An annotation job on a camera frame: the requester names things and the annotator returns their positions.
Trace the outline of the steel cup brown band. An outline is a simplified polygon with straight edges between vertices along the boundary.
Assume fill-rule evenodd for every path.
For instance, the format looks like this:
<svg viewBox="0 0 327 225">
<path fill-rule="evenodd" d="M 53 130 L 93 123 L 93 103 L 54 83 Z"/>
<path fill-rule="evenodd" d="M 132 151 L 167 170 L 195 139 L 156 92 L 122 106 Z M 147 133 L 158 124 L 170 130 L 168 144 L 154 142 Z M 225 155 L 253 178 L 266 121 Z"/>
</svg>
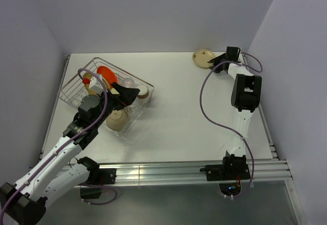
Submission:
<svg viewBox="0 0 327 225">
<path fill-rule="evenodd" d="M 139 85 L 137 86 L 137 89 L 139 90 L 137 98 L 146 99 L 149 96 L 149 88 L 147 86 Z"/>
</svg>

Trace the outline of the beige patterned plate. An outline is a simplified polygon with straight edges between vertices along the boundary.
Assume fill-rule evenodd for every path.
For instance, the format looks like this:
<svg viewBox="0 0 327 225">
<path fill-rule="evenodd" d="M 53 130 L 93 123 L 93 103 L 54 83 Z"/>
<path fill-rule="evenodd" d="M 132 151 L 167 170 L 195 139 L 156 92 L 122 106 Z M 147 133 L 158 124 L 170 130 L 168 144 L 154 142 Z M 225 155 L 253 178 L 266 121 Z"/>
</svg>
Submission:
<svg viewBox="0 0 327 225">
<path fill-rule="evenodd" d="M 192 54 L 192 60 L 195 65 L 201 68 L 210 68 L 211 60 L 216 57 L 216 54 L 207 49 L 199 49 Z"/>
</svg>

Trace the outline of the beige floral ceramic bowl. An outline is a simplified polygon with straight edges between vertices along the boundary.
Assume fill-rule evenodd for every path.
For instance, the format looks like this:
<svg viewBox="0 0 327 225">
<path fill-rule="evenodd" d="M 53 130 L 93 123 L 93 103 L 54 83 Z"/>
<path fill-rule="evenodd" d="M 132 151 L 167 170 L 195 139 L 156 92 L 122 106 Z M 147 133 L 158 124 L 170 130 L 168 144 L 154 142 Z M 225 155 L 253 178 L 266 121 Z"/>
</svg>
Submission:
<svg viewBox="0 0 327 225">
<path fill-rule="evenodd" d="M 106 118 L 106 125 L 109 129 L 119 132 L 128 123 L 128 115 L 125 110 L 114 110 Z"/>
</svg>

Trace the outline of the orange plastic plate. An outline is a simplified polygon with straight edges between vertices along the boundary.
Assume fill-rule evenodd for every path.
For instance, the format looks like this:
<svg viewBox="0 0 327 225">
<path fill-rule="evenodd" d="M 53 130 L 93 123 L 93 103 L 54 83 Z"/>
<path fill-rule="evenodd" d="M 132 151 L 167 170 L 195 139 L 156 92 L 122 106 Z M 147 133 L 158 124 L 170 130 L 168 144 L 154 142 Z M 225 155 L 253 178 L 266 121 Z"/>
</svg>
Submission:
<svg viewBox="0 0 327 225">
<path fill-rule="evenodd" d="M 108 83 L 110 89 L 113 88 L 112 83 L 118 83 L 118 79 L 117 79 L 115 73 L 106 66 L 99 66 L 97 68 L 97 73 L 102 75 L 102 77 Z"/>
</svg>

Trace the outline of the yellow ceramic mug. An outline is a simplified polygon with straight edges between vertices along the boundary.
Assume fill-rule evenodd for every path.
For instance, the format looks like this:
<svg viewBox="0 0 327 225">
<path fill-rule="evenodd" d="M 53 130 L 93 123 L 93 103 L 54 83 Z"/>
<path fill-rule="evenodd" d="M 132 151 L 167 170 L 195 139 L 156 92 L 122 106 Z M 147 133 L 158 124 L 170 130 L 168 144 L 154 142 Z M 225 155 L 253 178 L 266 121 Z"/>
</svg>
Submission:
<svg viewBox="0 0 327 225">
<path fill-rule="evenodd" d="M 118 92 L 115 88 L 111 88 L 110 92 L 111 92 L 113 95 L 117 95 L 117 94 L 119 94 L 119 92 Z"/>
</svg>

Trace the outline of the beige plate green spot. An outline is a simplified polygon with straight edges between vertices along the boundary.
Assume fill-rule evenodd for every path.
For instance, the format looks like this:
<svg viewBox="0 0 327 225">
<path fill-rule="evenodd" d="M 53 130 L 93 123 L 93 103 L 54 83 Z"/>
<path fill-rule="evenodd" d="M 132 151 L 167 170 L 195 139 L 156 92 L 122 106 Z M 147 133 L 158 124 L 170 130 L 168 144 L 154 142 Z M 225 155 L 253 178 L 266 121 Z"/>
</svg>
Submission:
<svg viewBox="0 0 327 225">
<path fill-rule="evenodd" d="M 110 91 L 111 90 L 111 87 L 110 87 L 109 83 L 107 82 L 107 80 L 103 77 L 103 75 L 102 74 L 97 74 L 97 76 L 99 77 L 99 79 L 101 79 L 102 82 L 100 83 L 99 80 L 96 80 L 96 83 L 95 83 L 95 86 L 96 86 L 95 92 L 97 94 L 101 94 L 104 91 L 102 85 L 104 85 L 106 87 L 106 90 L 107 91 Z"/>
</svg>

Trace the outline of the woven bamboo tray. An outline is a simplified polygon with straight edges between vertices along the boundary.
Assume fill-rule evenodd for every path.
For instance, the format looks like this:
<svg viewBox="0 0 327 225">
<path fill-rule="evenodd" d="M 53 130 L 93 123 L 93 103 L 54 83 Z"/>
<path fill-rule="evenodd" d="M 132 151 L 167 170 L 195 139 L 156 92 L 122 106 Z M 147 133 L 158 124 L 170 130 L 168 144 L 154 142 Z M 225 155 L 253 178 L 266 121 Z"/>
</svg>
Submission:
<svg viewBox="0 0 327 225">
<path fill-rule="evenodd" d="M 84 87 L 86 88 L 88 94 L 99 96 L 100 94 L 98 94 L 96 91 L 93 91 L 89 88 L 89 84 L 90 84 L 92 78 L 93 78 L 93 75 L 91 73 L 85 72 L 83 75 L 82 83 L 84 84 Z"/>
</svg>

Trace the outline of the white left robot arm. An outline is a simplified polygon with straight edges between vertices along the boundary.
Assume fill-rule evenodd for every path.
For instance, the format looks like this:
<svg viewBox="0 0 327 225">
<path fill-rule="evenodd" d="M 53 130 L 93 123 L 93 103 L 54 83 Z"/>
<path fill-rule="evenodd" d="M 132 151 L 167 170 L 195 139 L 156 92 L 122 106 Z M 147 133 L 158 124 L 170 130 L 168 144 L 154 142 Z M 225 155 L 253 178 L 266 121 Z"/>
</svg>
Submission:
<svg viewBox="0 0 327 225">
<path fill-rule="evenodd" d="M 37 224 L 57 198 L 77 185 L 95 184 L 100 179 L 97 162 L 89 157 L 70 170 L 60 170 L 97 136 L 98 128 L 114 110 L 131 105 L 140 90 L 112 84 L 117 94 L 104 90 L 84 97 L 74 120 L 54 148 L 33 169 L 14 184 L 1 186 L 1 216 L 8 214 L 19 224 Z"/>
</svg>

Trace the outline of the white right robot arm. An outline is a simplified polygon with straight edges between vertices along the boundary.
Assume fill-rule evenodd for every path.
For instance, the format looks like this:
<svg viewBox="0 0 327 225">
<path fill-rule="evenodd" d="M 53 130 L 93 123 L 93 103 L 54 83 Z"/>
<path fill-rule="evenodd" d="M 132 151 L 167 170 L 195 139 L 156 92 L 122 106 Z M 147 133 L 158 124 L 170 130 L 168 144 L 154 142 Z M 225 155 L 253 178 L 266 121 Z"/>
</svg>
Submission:
<svg viewBox="0 0 327 225">
<path fill-rule="evenodd" d="M 246 149 L 248 130 L 254 111 L 260 104 L 262 77 L 253 75 L 247 65 L 239 61 L 241 49 L 228 46 L 226 52 L 209 61 L 215 73 L 226 72 L 234 80 L 231 106 L 235 109 L 234 126 L 216 125 L 232 131 L 235 136 L 230 142 L 221 166 L 221 173 L 227 179 L 234 178 L 247 168 Z"/>
</svg>

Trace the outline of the aluminium rail frame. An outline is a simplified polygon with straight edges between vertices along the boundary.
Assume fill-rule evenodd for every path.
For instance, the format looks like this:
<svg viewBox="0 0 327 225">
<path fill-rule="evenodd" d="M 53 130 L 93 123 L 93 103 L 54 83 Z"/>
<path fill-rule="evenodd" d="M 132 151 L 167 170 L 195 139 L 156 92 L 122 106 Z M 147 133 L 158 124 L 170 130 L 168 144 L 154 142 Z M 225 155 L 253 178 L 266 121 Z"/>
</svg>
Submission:
<svg viewBox="0 0 327 225">
<path fill-rule="evenodd" d="M 77 70 L 112 63 L 154 86 L 146 109 L 126 137 L 101 127 L 80 154 L 117 170 L 117 186 L 202 184 L 200 169 L 221 162 L 233 133 L 232 78 L 196 66 L 191 53 L 71 54 L 61 86 L 75 100 Z"/>
</svg>

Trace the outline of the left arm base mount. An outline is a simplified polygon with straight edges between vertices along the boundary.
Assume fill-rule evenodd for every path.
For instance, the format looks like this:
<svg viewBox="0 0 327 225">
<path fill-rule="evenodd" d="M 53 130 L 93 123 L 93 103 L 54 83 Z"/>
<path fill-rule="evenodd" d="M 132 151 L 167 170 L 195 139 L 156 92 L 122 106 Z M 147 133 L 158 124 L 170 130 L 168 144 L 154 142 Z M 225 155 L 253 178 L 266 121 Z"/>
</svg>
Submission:
<svg viewBox="0 0 327 225">
<path fill-rule="evenodd" d="M 90 177 L 80 186 L 80 198 L 83 203 L 93 206 L 108 205 L 118 198 L 118 191 L 111 187 L 115 184 L 116 168 L 100 168 L 93 171 Z M 102 195 L 109 195 L 108 201 L 97 201 Z"/>
</svg>

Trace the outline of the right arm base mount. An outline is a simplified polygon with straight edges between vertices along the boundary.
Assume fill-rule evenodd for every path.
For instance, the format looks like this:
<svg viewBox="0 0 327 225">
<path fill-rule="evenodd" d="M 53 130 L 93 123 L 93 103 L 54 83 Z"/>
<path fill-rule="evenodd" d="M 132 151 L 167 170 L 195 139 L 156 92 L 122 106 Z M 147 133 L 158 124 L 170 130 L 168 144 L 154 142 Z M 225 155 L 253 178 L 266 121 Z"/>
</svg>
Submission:
<svg viewBox="0 0 327 225">
<path fill-rule="evenodd" d="M 219 182 L 220 191 L 227 195 L 238 195 L 242 191 L 242 180 L 251 180 L 252 174 L 245 164 L 241 170 L 234 168 L 223 167 L 223 164 L 206 165 L 199 169 L 205 173 L 208 182 Z"/>
</svg>

